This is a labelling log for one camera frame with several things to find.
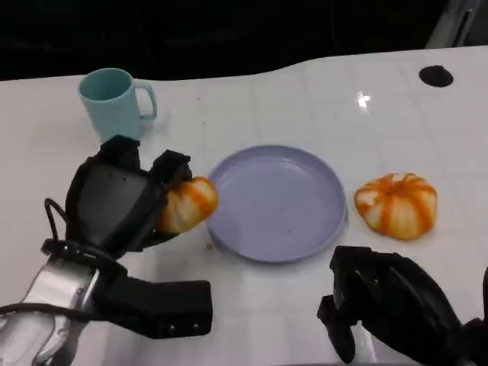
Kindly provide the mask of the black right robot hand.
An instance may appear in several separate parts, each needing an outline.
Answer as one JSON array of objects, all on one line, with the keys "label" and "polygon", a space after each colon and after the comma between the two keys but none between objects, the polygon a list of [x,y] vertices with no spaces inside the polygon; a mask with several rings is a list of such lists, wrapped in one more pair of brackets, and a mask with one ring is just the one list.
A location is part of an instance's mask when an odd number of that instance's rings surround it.
[{"label": "black right robot hand", "polygon": [[448,298],[413,260],[362,246],[337,246],[330,268],[333,293],[322,298],[318,319],[338,356],[349,364],[361,324],[393,350],[423,365],[454,365],[448,342],[462,327]]}]

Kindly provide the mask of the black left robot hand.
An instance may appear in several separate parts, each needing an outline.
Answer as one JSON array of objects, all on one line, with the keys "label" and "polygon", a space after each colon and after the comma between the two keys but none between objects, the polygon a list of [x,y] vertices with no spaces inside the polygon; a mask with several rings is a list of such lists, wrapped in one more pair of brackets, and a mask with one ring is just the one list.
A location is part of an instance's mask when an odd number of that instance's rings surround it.
[{"label": "black left robot hand", "polygon": [[159,221],[170,189],[191,180],[191,158],[167,149],[144,170],[139,146],[116,135],[79,166],[66,196],[67,240],[120,258],[177,236]]}]

